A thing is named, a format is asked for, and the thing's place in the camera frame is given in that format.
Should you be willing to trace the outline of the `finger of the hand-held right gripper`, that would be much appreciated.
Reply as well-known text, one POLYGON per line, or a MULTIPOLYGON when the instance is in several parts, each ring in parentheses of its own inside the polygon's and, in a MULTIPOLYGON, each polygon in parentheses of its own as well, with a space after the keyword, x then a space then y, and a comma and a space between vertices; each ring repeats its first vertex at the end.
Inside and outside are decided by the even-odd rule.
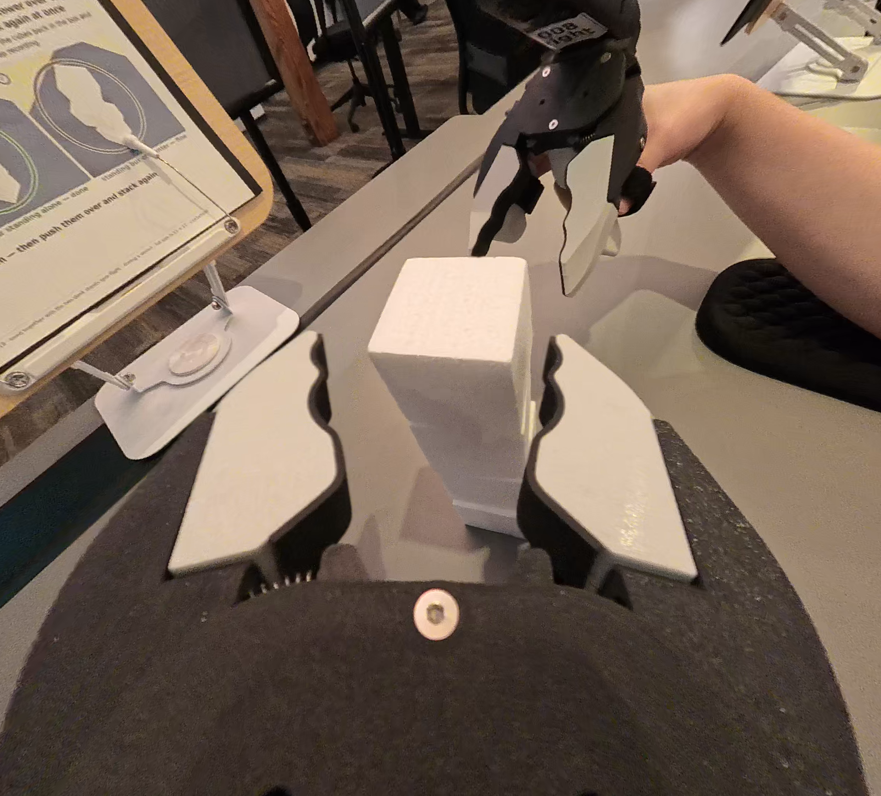
POLYGON ((552 174, 565 209, 558 267, 563 295, 575 296, 601 257, 621 246, 618 209, 609 200, 614 136, 591 140, 581 151, 552 153, 552 174))
POLYGON ((494 242, 518 242, 544 189, 514 146, 502 145, 485 157, 469 217, 469 255, 487 256, 494 242))

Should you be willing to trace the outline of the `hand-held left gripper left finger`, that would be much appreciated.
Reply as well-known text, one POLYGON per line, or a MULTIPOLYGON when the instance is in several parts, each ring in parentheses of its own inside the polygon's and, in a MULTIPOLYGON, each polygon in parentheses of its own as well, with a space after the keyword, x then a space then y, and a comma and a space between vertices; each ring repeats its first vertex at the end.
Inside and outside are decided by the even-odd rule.
POLYGON ((244 564, 263 590, 317 576, 351 522, 328 380, 323 335, 303 331, 221 400, 169 575, 244 564))

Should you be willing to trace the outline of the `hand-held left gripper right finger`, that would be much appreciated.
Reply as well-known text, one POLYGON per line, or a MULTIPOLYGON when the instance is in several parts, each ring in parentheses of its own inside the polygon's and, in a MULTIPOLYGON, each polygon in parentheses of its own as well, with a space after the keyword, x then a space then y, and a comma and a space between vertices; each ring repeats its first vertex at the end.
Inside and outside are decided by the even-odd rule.
POLYGON ((517 525, 557 584, 601 589, 612 572, 694 583, 699 570, 646 405, 567 335, 551 337, 517 525))

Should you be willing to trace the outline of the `white hard foam cube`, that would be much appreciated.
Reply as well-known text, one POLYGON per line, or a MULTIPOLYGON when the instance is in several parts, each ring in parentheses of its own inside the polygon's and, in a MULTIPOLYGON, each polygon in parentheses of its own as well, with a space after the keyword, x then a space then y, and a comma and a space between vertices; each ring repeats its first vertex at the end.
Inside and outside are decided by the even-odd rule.
POLYGON ((411 258, 368 354, 402 414, 520 433, 531 393, 530 275, 522 258, 411 258))
POLYGON ((516 509, 453 501, 454 509, 468 527, 522 539, 516 509))
POLYGON ((410 420, 408 425, 427 464, 445 479, 512 482, 523 477, 528 436, 521 430, 489 432, 468 421, 410 420))
POLYGON ((509 479, 463 474, 451 478, 447 489, 455 504, 515 513, 522 482, 522 475, 509 479))

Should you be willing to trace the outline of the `person's right forearm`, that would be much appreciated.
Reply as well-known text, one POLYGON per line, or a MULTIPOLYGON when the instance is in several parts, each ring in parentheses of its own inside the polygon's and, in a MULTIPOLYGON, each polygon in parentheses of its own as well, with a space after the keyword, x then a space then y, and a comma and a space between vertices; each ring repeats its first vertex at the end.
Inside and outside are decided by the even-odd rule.
POLYGON ((738 76, 677 86, 696 102, 684 158, 801 283, 879 337, 879 145, 738 76))

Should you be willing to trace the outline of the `person's right hand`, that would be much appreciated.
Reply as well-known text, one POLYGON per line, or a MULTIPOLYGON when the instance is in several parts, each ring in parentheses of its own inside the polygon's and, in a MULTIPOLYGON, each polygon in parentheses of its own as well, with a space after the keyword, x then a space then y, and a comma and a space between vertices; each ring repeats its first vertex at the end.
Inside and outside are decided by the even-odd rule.
POLYGON ((647 135, 639 166, 649 173, 686 159, 718 123, 710 78, 650 85, 642 107, 647 135))

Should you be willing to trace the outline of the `wooden book stand white base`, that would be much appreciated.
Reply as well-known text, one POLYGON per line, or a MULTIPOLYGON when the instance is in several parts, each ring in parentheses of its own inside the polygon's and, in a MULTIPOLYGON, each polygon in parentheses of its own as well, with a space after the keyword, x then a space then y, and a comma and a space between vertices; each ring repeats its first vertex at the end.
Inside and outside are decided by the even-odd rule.
POLYGON ((123 453, 139 460, 164 447, 294 333, 295 311, 252 286, 225 286, 217 259, 263 223, 270 176, 226 110, 141 0, 110 0, 256 180, 261 193, 235 212, 234 234, 176 273, 155 267, 59 333, 34 360, 46 372, 2 371, 2 418, 62 372, 98 378, 97 409, 123 453))

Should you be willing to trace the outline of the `black swivel office chair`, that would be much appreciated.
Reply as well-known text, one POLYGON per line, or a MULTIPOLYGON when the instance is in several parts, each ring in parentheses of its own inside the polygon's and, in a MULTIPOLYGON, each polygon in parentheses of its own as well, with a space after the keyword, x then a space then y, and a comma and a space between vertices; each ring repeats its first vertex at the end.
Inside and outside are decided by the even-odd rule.
POLYGON ((345 63, 351 75, 351 85, 330 107, 337 110, 348 105, 347 125, 351 132, 359 131, 354 118, 359 107, 367 104, 370 89, 359 79, 354 62, 359 60, 358 50, 348 22, 334 20, 330 24, 325 19, 324 0, 285 0, 300 39, 306 50, 313 54, 314 67, 322 68, 330 64, 345 63))

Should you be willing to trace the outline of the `wooden building pillar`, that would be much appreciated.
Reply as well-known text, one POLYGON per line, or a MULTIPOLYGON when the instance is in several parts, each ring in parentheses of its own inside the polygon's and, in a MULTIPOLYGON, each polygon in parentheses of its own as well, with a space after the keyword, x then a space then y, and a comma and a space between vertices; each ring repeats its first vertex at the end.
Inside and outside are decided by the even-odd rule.
POLYGON ((248 1, 302 128, 314 145, 329 145, 339 132, 286 1, 248 1))

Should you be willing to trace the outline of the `printed instruction sheet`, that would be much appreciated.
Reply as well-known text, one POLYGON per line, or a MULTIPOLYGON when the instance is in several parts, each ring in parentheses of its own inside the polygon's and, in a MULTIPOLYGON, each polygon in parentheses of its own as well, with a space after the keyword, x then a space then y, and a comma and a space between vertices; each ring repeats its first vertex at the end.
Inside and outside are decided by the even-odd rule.
POLYGON ((261 193, 110 0, 2 0, 2 371, 261 193))

